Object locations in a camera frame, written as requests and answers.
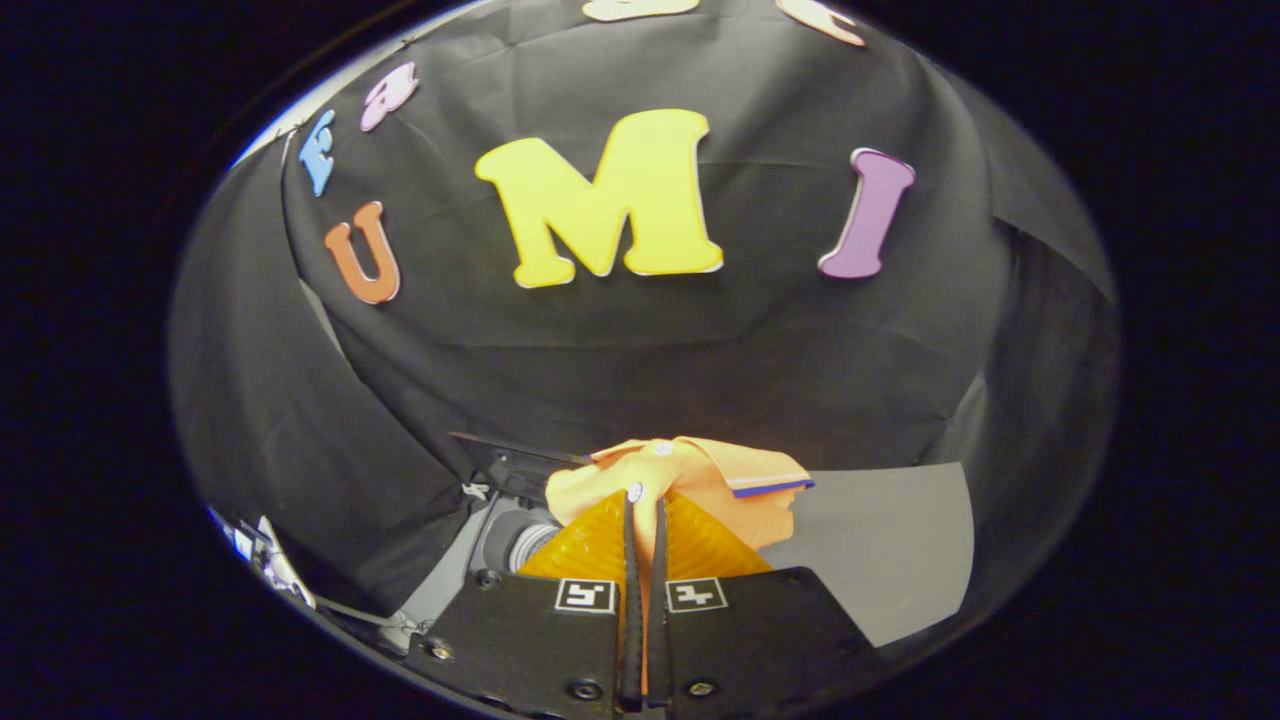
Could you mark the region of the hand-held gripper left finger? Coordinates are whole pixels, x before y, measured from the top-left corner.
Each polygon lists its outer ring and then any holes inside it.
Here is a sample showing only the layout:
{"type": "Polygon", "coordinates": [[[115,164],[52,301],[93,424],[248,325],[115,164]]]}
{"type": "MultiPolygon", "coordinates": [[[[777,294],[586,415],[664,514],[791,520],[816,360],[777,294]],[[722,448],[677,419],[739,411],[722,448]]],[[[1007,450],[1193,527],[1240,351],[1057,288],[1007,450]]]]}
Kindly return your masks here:
{"type": "Polygon", "coordinates": [[[632,505],[614,492],[517,573],[479,571],[416,633],[404,666],[524,717],[618,717],[643,702],[632,505]]]}

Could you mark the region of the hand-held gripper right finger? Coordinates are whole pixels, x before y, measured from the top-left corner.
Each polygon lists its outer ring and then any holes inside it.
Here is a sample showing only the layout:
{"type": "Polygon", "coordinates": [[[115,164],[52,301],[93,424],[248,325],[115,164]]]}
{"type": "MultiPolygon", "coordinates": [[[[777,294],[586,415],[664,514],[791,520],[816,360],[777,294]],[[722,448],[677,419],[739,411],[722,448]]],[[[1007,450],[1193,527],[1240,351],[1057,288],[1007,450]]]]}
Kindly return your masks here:
{"type": "Polygon", "coordinates": [[[678,493],[657,506],[643,706],[662,717],[800,717],[887,664],[809,568],[771,568],[678,493]]]}

